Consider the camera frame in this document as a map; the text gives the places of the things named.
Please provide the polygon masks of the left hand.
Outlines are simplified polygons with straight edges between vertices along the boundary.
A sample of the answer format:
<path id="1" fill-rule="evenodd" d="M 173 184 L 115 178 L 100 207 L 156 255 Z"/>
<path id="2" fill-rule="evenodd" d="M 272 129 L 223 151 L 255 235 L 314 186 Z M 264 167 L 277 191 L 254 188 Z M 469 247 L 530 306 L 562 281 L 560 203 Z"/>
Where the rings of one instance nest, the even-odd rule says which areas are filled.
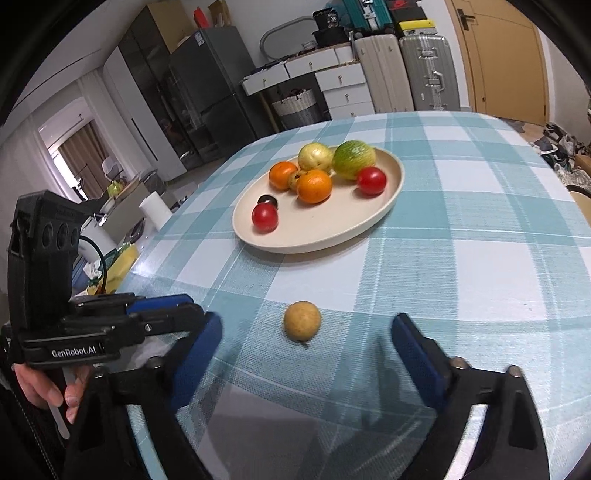
<path id="1" fill-rule="evenodd" d="M 75 367 L 74 380 L 61 391 L 42 371 L 28 367 L 26 364 L 13 364 L 18 383 L 30 403 L 45 408 L 67 405 L 66 418 L 73 424 L 93 368 L 88 365 Z"/>

